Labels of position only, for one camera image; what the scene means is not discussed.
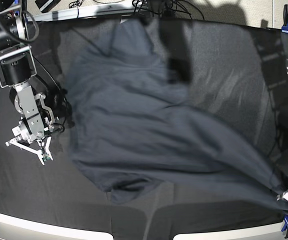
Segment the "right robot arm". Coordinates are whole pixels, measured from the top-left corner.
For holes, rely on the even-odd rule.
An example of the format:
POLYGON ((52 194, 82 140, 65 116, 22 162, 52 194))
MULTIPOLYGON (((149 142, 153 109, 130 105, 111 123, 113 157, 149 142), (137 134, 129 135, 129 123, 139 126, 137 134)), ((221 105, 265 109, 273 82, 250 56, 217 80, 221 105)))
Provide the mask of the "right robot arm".
POLYGON ((6 146, 52 160, 52 136, 65 130, 68 103, 61 86, 48 84, 37 74, 31 44, 39 26, 25 0, 0 0, 0 87, 10 88, 10 99, 21 118, 6 146))

